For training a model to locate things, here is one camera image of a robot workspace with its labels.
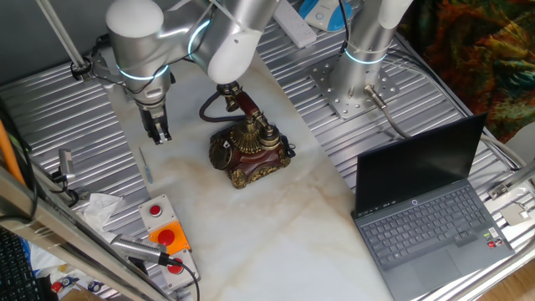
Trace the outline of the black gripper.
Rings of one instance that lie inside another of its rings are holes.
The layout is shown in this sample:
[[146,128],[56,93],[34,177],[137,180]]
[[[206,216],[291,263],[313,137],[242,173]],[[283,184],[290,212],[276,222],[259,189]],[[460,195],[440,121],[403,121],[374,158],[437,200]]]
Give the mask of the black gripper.
[[[163,89],[142,92],[136,95],[135,102],[140,110],[143,126],[154,143],[159,145],[171,140],[166,114],[166,92]],[[160,125],[160,134],[156,124]]]

